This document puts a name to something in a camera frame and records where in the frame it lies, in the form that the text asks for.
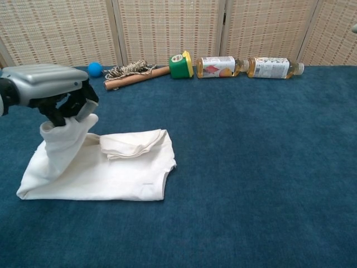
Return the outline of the green container with yellow lid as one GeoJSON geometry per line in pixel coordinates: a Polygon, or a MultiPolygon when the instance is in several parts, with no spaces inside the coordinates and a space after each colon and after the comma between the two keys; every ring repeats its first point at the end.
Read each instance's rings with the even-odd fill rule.
{"type": "Polygon", "coordinates": [[[191,56],[187,50],[170,57],[168,65],[173,79],[192,78],[194,75],[191,56]]]}

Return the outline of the blue ball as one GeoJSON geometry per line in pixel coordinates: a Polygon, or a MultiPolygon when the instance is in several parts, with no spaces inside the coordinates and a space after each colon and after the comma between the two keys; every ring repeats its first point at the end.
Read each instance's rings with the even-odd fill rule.
{"type": "Polygon", "coordinates": [[[103,67],[100,63],[92,62],[87,66],[87,71],[91,77],[98,78],[103,74],[103,67]]]}

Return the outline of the white T-shirt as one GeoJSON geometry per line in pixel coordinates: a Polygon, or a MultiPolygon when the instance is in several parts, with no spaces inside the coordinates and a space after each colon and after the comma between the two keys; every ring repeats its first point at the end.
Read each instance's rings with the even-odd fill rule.
{"type": "Polygon", "coordinates": [[[97,135],[98,116],[68,118],[62,127],[41,124],[42,142],[23,174],[23,200],[157,201],[176,166],[166,130],[97,135]]]}

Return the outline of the wooden stick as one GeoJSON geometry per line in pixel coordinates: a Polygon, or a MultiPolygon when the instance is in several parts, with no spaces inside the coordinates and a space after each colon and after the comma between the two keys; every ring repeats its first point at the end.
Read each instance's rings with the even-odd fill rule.
{"type": "Polygon", "coordinates": [[[127,85],[139,83],[145,80],[153,79],[159,76],[167,75],[170,73],[169,66],[153,69],[150,74],[135,74],[117,80],[107,80],[104,82],[106,90],[115,90],[127,85]]]}

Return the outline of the blue table cover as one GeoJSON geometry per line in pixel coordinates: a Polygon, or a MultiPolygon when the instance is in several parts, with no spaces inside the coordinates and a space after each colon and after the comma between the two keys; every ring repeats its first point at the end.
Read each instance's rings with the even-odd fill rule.
{"type": "Polygon", "coordinates": [[[22,201],[44,117],[0,117],[0,268],[357,268],[357,66],[162,76],[107,92],[99,135],[163,128],[161,202],[22,201]]]}

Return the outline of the tea bottle with white label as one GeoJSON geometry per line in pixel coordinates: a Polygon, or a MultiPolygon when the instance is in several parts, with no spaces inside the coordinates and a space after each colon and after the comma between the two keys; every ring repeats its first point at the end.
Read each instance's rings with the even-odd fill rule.
{"type": "Polygon", "coordinates": [[[250,78],[289,79],[302,75],[304,63],[296,63],[288,58],[255,57],[243,61],[245,72],[250,78]]]}

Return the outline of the tea bottle with fruit label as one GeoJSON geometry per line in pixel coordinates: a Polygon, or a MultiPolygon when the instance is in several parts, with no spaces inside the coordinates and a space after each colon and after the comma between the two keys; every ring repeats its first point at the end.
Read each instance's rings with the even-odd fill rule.
{"type": "Polygon", "coordinates": [[[240,60],[233,56],[201,57],[196,63],[198,78],[236,77],[249,69],[248,59],[240,60]]]}

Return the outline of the woven folding screen panel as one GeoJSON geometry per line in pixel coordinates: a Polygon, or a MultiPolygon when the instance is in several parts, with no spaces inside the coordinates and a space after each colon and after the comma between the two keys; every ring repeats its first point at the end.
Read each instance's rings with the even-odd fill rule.
{"type": "Polygon", "coordinates": [[[317,0],[298,60],[305,65],[357,66],[357,0],[317,0]]]}
{"type": "Polygon", "coordinates": [[[122,61],[112,0],[0,0],[0,66],[122,61]]]}
{"type": "Polygon", "coordinates": [[[220,55],[296,60],[319,0],[225,0],[220,55]]]}
{"type": "Polygon", "coordinates": [[[226,0],[108,0],[118,63],[145,59],[166,65],[187,50],[191,58],[218,56],[226,0]]]}

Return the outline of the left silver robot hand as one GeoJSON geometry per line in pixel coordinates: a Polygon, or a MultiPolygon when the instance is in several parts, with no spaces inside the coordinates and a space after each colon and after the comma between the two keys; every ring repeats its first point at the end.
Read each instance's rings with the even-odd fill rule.
{"type": "Polygon", "coordinates": [[[0,70],[0,93],[9,108],[37,108],[55,127],[66,125],[70,117],[84,120],[99,103],[87,72],[58,64],[5,67],[0,70]]]}

